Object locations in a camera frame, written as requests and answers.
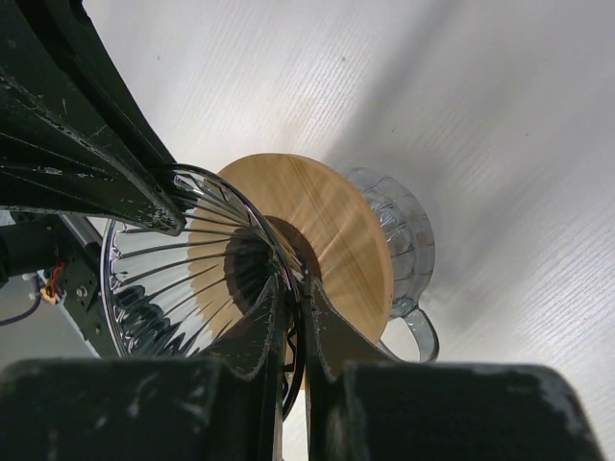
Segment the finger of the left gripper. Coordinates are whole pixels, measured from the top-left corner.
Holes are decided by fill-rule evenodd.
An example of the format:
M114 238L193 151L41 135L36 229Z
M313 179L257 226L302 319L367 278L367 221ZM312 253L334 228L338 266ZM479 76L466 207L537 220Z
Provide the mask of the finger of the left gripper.
M174 159L79 1L1 5L1 206L176 235Z

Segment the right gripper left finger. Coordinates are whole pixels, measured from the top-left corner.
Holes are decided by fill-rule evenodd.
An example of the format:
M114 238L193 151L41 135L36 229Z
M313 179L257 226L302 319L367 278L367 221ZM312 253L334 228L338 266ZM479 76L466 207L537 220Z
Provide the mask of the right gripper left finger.
M269 277L247 313L201 355L222 361L242 379L255 379L268 365L283 367L283 284Z

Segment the grey glass server carafe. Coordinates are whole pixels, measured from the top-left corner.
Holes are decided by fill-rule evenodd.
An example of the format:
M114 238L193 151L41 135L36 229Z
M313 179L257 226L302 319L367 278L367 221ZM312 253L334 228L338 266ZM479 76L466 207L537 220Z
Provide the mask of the grey glass server carafe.
M393 268L391 320L402 320L418 347L419 361L433 362L439 338L419 306L435 263L431 222L416 197L396 179L376 170L355 167L341 171L366 200L383 231Z

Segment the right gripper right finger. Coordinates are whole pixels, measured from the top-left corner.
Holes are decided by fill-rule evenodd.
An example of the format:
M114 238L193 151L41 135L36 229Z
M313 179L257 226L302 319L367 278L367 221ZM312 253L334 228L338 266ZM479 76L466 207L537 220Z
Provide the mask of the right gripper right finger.
M307 382L349 380L399 366L333 307L319 278L307 278L305 294Z

